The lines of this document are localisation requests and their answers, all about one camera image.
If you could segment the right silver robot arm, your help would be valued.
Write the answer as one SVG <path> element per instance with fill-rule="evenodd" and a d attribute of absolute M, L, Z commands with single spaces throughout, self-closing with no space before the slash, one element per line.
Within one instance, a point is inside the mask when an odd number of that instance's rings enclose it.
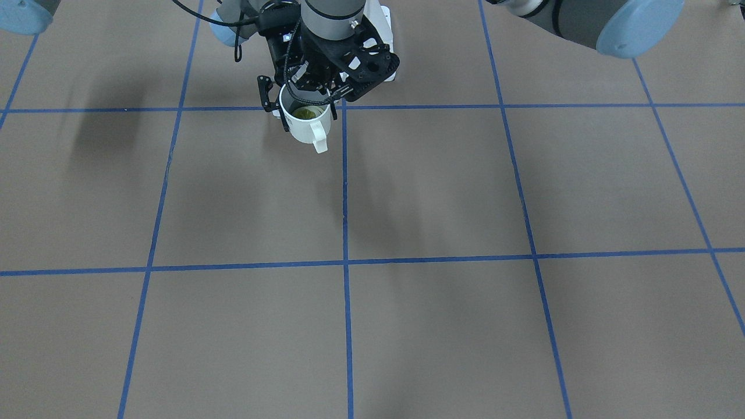
<path fill-rule="evenodd" d="M 332 48 L 340 40 L 330 32 L 331 17 L 340 15 L 336 2 L 307 1 L 220 1 L 211 16 L 176 6 L 208 22 L 216 38 L 234 49 L 235 61 L 242 58 L 242 43 L 252 34 L 266 39 L 276 74 L 258 78 L 259 95 L 266 112 L 287 123 L 295 109 L 305 106 L 325 111 L 336 120 L 337 103 L 346 95 L 347 79 L 340 63 L 332 60 Z"/>

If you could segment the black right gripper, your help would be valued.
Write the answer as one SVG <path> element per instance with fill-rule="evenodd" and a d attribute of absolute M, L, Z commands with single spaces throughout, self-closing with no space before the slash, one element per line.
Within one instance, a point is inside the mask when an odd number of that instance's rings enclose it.
<path fill-rule="evenodd" d="M 275 87 L 281 88 L 276 82 L 284 82 L 285 74 L 289 70 L 294 74 L 296 68 L 303 64 L 303 50 L 301 50 L 301 35 L 296 34 L 301 15 L 298 2 L 268 2 L 259 8 L 257 17 L 258 34 L 266 39 L 269 55 L 274 66 L 274 80 L 268 75 L 258 75 L 257 85 L 259 101 L 264 112 L 279 112 L 279 98 L 272 99 L 271 91 Z M 340 90 L 328 88 L 327 103 L 332 115 L 332 121 L 338 119 L 337 104 L 340 101 Z"/>

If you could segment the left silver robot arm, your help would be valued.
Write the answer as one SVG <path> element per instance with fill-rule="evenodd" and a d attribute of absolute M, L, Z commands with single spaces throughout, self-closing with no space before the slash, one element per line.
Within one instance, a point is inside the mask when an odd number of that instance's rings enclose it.
<path fill-rule="evenodd" d="M 293 94 L 320 90 L 333 101 L 359 100 L 401 63 L 365 13 L 366 1 L 304 1 L 293 39 L 305 70 L 285 69 Z M 601 55 L 643 55 L 672 29 L 682 1 L 499 1 L 511 14 Z"/>

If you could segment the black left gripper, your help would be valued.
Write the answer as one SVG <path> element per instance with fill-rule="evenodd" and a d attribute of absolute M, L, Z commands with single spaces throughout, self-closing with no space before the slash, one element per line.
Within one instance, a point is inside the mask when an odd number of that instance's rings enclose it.
<path fill-rule="evenodd" d="M 329 40 L 292 33 L 283 62 L 283 82 L 293 99 L 341 99 L 350 95 L 350 39 Z"/>

